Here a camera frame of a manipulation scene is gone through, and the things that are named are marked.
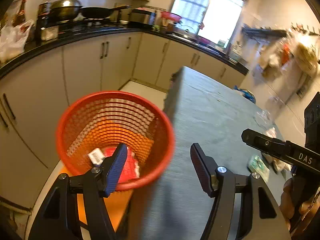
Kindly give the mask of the person's right hand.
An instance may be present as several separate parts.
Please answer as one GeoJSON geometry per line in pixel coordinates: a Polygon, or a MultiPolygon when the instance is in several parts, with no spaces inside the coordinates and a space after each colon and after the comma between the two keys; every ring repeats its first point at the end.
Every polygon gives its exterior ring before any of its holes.
{"type": "MultiPolygon", "coordinates": [[[[286,226],[290,230],[291,223],[290,219],[293,217],[295,213],[295,206],[292,203],[291,198],[292,192],[292,178],[286,181],[283,187],[283,193],[281,194],[281,202],[280,202],[280,210],[284,216],[286,226]]],[[[294,236],[300,236],[307,226],[311,223],[313,217],[316,215],[319,209],[319,197],[315,202],[313,202],[313,198],[311,197],[308,201],[304,202],[300,208],[299,212],[304,217],[301,223],[297,226],[294,236]]]]}

